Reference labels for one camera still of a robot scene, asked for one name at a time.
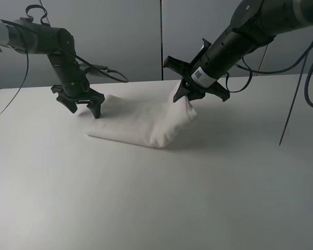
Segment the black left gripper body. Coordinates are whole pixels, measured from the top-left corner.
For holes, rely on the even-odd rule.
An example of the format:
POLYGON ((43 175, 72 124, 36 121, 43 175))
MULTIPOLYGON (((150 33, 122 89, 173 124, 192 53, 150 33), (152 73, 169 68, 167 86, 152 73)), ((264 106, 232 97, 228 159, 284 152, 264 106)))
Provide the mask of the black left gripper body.
POLYGON ((57 93, 71 102, 103 103, 103 94, 93 90, 87 78, 63 78, 59 85, 51 87, 53 93, 57 93))

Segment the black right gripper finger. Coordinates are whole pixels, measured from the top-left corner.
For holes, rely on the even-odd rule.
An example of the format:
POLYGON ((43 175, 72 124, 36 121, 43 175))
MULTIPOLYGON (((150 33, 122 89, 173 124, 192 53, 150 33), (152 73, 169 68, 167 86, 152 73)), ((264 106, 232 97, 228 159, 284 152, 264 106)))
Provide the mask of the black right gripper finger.
POLYGON ((176 103, 182 97, 187 97, 190 100, 191 96, 191 86, 186 80, 181 80, 177 91, 174 94, 173 102, 176 103))
POLYGON ((187 98, 189 101, 194 101, 197 99, 203 99, 205 97, 205 93, 199 92, 199 91, 190 91, 187 94, 187 98))

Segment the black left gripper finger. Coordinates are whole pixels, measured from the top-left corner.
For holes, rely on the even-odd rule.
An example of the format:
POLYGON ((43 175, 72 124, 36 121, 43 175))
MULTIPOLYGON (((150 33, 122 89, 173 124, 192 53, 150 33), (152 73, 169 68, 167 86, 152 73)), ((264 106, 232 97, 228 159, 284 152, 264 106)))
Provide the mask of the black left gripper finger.
POLYGON ((70 101, 64 97, 57 97, 56 100, 63 104, 73 114, 78 110, 77 104, 74 101, 70 101))
POLYGON ((87 108, 92 112, 95 119, 101 116, 101 105, 103 101, 88 101, 87 108))

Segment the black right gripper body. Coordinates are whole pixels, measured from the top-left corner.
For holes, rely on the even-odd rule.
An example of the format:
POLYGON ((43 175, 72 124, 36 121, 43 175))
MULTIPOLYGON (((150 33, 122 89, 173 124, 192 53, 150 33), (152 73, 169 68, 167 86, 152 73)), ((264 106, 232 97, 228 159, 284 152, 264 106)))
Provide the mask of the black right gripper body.
POLYGON ((179 74, 182 77, 181 80, 186 80, 190 84, 192 91, 213 94, 221 98, 222 101, 226 101, 230 97, 230 92, 219 84, 216 79, 210 77, 202 67, 206 62, 204 57, 210 46, 211 43, 203 39, 202 48, 190 63, 167 56, 164 67, 179 74))

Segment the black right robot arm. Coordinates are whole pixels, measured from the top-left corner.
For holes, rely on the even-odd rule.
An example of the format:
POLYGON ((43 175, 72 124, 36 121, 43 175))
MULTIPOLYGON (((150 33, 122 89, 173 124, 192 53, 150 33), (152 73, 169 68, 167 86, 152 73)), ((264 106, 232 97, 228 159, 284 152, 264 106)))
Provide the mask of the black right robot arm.
POLYGON ((202 99, 207 93, 222 101, 230 92, 218 79, 247 54, 273 42, 282 33, 313 26, 313 1, 241 1, 229 26, 214 43, 203 46, 190 63, 167 57, 163 66, 181 75, 173 97, 189 101, 202 99))

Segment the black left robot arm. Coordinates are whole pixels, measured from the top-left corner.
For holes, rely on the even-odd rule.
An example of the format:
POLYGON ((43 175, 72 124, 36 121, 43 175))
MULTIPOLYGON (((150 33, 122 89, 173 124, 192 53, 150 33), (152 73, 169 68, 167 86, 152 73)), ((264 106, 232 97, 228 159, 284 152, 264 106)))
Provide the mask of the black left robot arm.
POLYGON ((52 93, 58 95, 56 100, 71 113, 77 111, 79 104, 85 104, 94 118, 100 118, 105 97, 90 87, 86 77, 98 68, 78 63, 74 37, 66 29, 54 28, 45 22, 34 23, 31 15, 14 22, 0 19, 0 46, 26 55, 46 55, 60 81, 51 88, 52 93))

